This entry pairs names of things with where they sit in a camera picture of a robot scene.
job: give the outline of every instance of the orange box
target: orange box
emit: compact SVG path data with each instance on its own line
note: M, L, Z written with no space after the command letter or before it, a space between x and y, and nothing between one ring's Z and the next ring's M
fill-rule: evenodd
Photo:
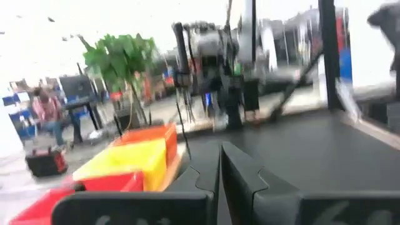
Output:
M152 141L164 139L167 147L166 164L169 166L176 156L177 136L175 124L154 126L144 129L131 130L125 132L119 139L115 140L111 146L123 146L134 144L141 141Z

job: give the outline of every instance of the black metal pole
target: black metal pole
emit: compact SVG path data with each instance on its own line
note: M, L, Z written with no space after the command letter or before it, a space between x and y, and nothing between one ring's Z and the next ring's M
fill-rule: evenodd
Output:
M343 109L335 85L340 69L334 0L319 0L318 6L324 51L327 106L329 110Z

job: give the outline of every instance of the potted plant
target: potted plant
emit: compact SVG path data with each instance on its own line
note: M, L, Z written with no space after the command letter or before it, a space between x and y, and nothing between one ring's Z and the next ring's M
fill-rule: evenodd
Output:
M86 48L83 56L90 72L102 76L110 93L125 92L132 97L134 109L147 124L138 93L141 92L143 73L153 65L153 38L143 39L140 34L136 37L129 34L118 37L107 34L94 46L88 44L82 36L79 38Z

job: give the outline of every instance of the cable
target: cable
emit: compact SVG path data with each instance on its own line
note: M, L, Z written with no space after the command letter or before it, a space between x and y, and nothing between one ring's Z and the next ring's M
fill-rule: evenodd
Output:
M179 120L182 125L182 135L183 135L183 138L185 139L187 154L189 155L189 159L192 160L192 154L191 154L190 148L189 148L188 137L186 137L183 120L182 120L182 114L181 114L181 110L179 109L178 98L176 98L176 109L177 109L177 114L179 115Z

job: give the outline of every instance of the yellow box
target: yellow box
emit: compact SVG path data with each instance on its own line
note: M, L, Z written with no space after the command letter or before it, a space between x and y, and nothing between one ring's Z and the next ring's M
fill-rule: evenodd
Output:
M142 171L144 190L155 191L162 183L166 169L165 140L157 139L109 147L75 171L72 178L78 180L128 171Z

